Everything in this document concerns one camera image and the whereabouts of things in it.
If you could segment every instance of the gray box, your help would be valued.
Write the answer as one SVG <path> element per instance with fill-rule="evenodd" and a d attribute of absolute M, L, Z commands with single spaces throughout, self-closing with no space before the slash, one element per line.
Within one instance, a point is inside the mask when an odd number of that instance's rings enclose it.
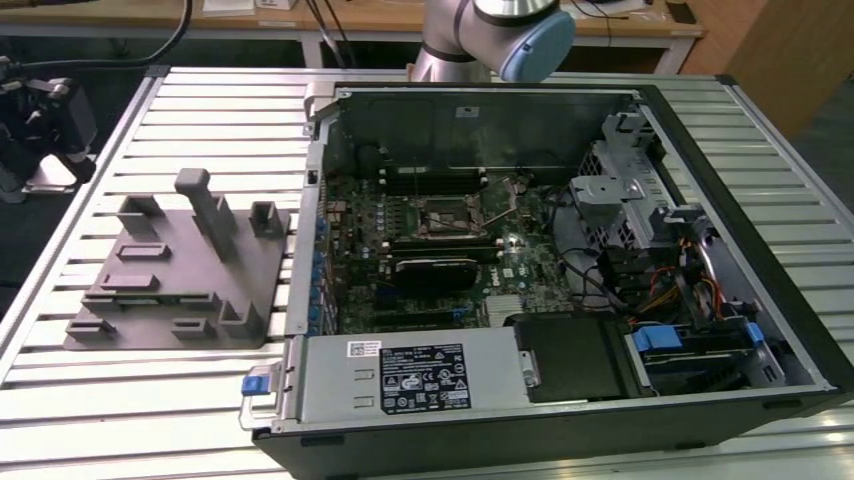
<path fill-rule="evenodd" d="M 386 417 L 380 409 L 380 354 L 377 351 L 376 355 L 352 356 L 350 346 L 360 342 L 380 342 L 381 349 L 461 344 L 471 395 L 471 409 L 465 411 L 529 405 L 512 328 L 322 336 L 306 342 L 302 422 Z M 373 400 L 369 406 L 366 399 Z M 412 413 L 400 418 L 438 419 L 455 411 Z"/>

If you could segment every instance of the metal bracket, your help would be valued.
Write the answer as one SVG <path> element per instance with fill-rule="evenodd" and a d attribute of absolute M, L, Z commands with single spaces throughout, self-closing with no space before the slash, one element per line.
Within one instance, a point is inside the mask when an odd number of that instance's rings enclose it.
<path fill-rule="evenodd" d="M 269 395 L 278 391 L 278 382 L 280 382 L 280 372 L 281 372 L 281 362 L 276 362 L 270 365 L 258 365 L 252 367 L 249 373 L 242 377 L 242 384 L 246 385 L 248 379 L 266 379 L 266 389 L 265 392 L 242 392 L 242 401 L 240 402 L 240 413 L 237 415 L 237 420 L 240 421 L 240 428 L 245 431 L 252 431 L 257 428 L 264 428 L 269 426 L 269 423 L 276 419 L 274 413 L 265 415 L 256 415 L 252 411 L 253 407 L 253 399 L 261 395 Z"/>
<path fill-rule="evenodd" d="M 334 103 L 334 82 L 313 82 L 305 85 L 305 96 L 302 97 L 302 109 L 305 110 L 305 121 L 316 122 L 324 115 L 320 112 Z"/>
<path fill-rule="evenodd" d="M 89 161 L 94 161 L 94 156 L 88 156 Z M 26 180 L 24 193 L 65 194 L 73 193 L 77 187 L 77 179 L 61 164 L 58 159 L 49 155 L 41 160 L 38 169 Z"/>

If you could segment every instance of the blue drive latch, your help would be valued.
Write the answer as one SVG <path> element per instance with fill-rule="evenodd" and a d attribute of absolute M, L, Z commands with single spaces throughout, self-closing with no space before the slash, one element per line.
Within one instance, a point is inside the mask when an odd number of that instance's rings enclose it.
<path fill-rule="evenodd" d="M 681 348 L 681 340 L 676 333 L 675 327 L 669 325 L 655 325 L 651 327 L 640 327 L 631 334 L 635 341 L 637 352 L 647 350 L 659 350 L 661 348 Z"/>
<path fill-rule="evenodd" d="M 269 375 L 246 375 L 242 377 L 240 393 L 244 397 L 269 394 Z"/>

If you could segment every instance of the blue tab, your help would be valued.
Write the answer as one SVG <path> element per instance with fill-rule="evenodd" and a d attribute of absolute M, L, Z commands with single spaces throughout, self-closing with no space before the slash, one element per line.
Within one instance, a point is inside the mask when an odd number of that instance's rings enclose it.
<path fill-rule="evenodd" d="M 639 352 L 645 352 L 649 349 L 649 339 L 645 338 L 643 332 L 637 331 L 631 334 L 631 338 L 635 341 L 635 348 Z"/>
<path fill-rule="evenodd" d="M 681 340 L 676 328 L 669 325 L 641 327 L 631 334 L 639 352 L 659 348 L 681 348 Z"/>
<path fill-rule="evenodd" d="M 240 393 L 244 397 L 269 394 L 269 375 L 242 377 Z"/>
<path fill-rule="evenodd" d="M 749 341 L 753 347 L 757 347 L 761 342 L 764 342 L 764 335 L 755 322 L 747 322 L 747 335 L 749 335 Z"/>

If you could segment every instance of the gray plastic holder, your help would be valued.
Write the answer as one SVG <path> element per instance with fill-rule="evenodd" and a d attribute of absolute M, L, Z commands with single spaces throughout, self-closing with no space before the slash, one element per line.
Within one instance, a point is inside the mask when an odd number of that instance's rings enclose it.
<path fill-rule="evenodd" d="M 230 211 L 209 174 L 182 169 L 174 190 L 192 211 L 128 196 L 124 225 L 82 309 L 68 350 L 246 349 L 266 338 L 289 214 L 272 202 Z"/>

